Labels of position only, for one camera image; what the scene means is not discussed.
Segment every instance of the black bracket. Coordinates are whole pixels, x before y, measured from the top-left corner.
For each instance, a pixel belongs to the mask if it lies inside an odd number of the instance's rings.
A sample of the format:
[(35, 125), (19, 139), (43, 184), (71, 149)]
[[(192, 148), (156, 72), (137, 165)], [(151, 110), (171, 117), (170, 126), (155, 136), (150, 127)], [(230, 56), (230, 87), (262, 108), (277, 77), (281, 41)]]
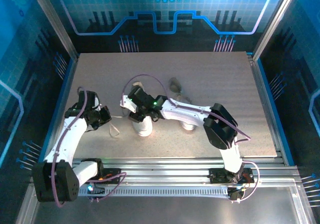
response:
[[(99, 180), (99, 179), (106, 179), (106, 178), (112, 178), (113, 176), (120, 174), (121, 169), (120, 168), (103, 168), (101, 170), (100, 175), (95, 176), (93, 178), (90, 178), (91, 180)], [(110, 181), (101, 182), (97, 184), (118, 184), (120, 182), (120, 177), (117, 177), (115, 179), (112, 179)]]
[(224, 168), (210, 168), (208, 178), (211, 184), (247, 184), (255, 183), (251, 168), (244, 168), (237, 183), (231, 182), (232, 173)]

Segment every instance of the purple cable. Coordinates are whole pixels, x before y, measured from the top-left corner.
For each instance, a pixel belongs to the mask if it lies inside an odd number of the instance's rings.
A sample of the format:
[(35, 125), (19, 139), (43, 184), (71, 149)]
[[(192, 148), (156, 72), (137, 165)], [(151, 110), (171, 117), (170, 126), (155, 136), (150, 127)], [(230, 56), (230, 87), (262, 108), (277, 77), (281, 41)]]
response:
[(113, 177), (111, 177), (111, 178), (106, 178), (106, 179), (102, 179), (102, 180), (89, 180), (88, 182), (91, 182), (91, 183), (102, 183), (102, 182), (110, 181), (110, 180), (112, 180), (112, 179), (115, 179), (115, 178), (118, 178), (118, 177), (123, 176), (123, 178), (121, 179), (121, 181), (116, 185), (115, 188), (112, 189), (111, 192), (109, 192), (109, 193), (108, 193), (106, 196), (104, 196), (103, 198), (96, 198), (96, 199), (95, 199), (96, 202), (102, 201), (102, 200), (106, 199), (107, 197), (109, 197), (109, 196), (120, 186), (120, 184), (124, 181), (124, 179), (126, 178), (126, 175), (127, 175), (126, 172), (122, 172), (122, 173), (117, 174), (117, 175), (115, 175), (115, 176), (113, 176)]
[(52, 162), (52, 167), (51, 167), (51, 186), (52, 186), (52, 193), (53, 193), (53, 198), (54, 198), (54, 201), (55, 201), (55, 204), (57, 205), (58, 208), (62, 208), (64, 206), (64, 202), (61, 204), (59, 202), (59, 199), (58, 199), (58, 194), (57, 194), (57, 188), (56, 188), (56, 180), (55, 180), (55, 169), (56, 169), (56, 161), (57, 161), (57, 157), (59, 155), (59, 150), (60, 150), (60, 146), (61, 146), (61, 143), (63, 141), (63, 139), (65, 138), (67, 132), (69, 131), (69, 129), (71, 128), (71, 126), (79, 119), (79, 117), (81, 116), (81, 114), (84, 112), (85, 110), (85, 107), (87, 105), (87, 91), (85, 88), (83, 87), (79, 87), (77, 89), (77, 93), (79, 94), (79, 89), (82, 89), (84, 91), (84, 104), (82, 106), (82, 109), (80, 110), (80, 112), (78, 113), (78, 115), (75, 117), (75, 119), (73, 119), (73, 121), (67, 126), (67, 128), (64, 130), (64, 132), (62, 133), (59, 141), (58, 141), (58, 144), (56, 146), (56, 149), (55, 149), (55, 153), (54, 153), (54, 156), (53, 156), (53, 162)]
[[(166, 97), (168, 97), (168, 93), (164, 87), (164, 85), (160, 82), (160, 80), (158, 80), (156, 77), (152, 76), (152, 75), (149, 75), (149, 74), (138, 74), (136, 76), (134, 76), (132, 79), (130, 79), (126, 84), (125, 84), (125, 87), (123, 88), (122, 90), (122, 96), (121, 96), (121, 104), (122, 106), (124, 105), (124, 93), (125, 93), (125, 90), (126, 90), (126, 87), (128, 86), (128, 84), (135, 78), (139, 77), (139, 76), (149, 76), (149, 77), (152, 77), (154, 78), (156, 81), (159, 82), (159, 84), (162, 86), (164, 92), (165, 92), (165, 95)], [(242, 142), (242, 141), (245, 141), (245, 140), (248, 140), (250, 141), (251, 140), (251, 137), (248, 136), (247, 134), (245, 134), (243, 131), (241, 131), (239, 128), (237, 128), (235, 125), (233, 125), (232, 123), (230, 123), (229, 121), (227, 121), (226, 119), (224, 119), (223, 117), (213, 113), (213, 112), (208, 112), (208, 111), (204, 111), (204, 110), (201, 110), (201, 109), (197, 109), (197, 108), (192, 108), (192, 107), (187, 107), (187, 106), (183, 106), (183, 105), (176, 105), (170, 98), (168, 98), (168, 101), (175, 107), (178, 107), (178, 108), (184, 108), (184, 109), (188, 109), (188, 110), (192, 110), (192, 111), (196, 111), (196, 112), (200, 112), (200, 113), (206, 113), (206, 114), (210, 114), (212, 116), (214, 116), (215, 118), (218, 118), (219, 120), (223, 121), (225, 124), (227, 124), (229, 127), (231, 127), (232, 129), (234, 129), (235, 131), (237, 131), (238, 133), (240, 133), (241, 135), (245, 136), (246, 139), (241, 139), (239, 141), (237, 141), (237, 143), (239, 142)]]

